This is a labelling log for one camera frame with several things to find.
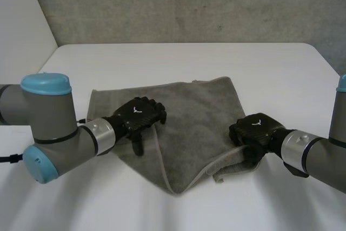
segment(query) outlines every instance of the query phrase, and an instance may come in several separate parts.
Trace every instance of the gray robot arm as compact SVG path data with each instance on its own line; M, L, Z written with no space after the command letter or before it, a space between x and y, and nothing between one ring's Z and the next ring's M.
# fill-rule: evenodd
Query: gray robot arm
M55 73L29 75L20 85L0 85L0 124L30 125L35 143L23 155L0 157L0 162L22 159L35 180L47 183L109 152L125 135L141 156L141 131L157 121L164 124L166 117L161 103L136 97L113 115L78 127L69 78Z
M329 138L299 130L281 145L282 160L292 167L346 193L346 76L336 89Z
M0 124L30 125L35 143L26 148L23 161L40 183L58 178L116 142L106 119L77 126L69 79L62 74L29 75L21 85L0 85Z
M249 115L230 126L235 144L248 146L246 156L259 162L266 153L279 156L299 177L312 176L346 193L346 75L337 88L329 138L285 129L273 118Z

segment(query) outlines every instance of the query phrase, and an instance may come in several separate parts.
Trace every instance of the gray concrete wall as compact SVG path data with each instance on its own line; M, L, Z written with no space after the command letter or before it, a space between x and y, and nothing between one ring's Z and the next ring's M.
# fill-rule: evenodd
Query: gray concrete wall
M38 0L58 45L304 42L346 72L346 0Z

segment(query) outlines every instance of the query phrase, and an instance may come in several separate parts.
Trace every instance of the black cable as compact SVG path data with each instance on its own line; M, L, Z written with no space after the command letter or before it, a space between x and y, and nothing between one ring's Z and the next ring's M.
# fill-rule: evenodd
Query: black cable
M0 163L1 162L9 162L9 163L16 163L23 159L23 154L12 154L8 157L0 157Z
M85 124L86 121L87 121L86 118L84 118L84 119L78 120L77 123L79 123L79 124Z

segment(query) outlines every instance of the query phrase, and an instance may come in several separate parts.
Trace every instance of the white wall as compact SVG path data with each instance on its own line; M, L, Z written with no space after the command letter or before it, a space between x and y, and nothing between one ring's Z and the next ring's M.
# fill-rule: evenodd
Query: white wall
M0 0L0 83L19 83L57 49L37 0Z

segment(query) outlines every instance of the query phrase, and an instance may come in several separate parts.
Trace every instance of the white logo on hand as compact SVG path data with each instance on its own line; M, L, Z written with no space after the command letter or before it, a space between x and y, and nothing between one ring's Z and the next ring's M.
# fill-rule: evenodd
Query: white logo on hand
M141 111L138 111L136 107L134 107L134 113L141 113Z
M261 120L259 120L259 122L258 123L256 123L256 124L252 124L253 126L261 126Z

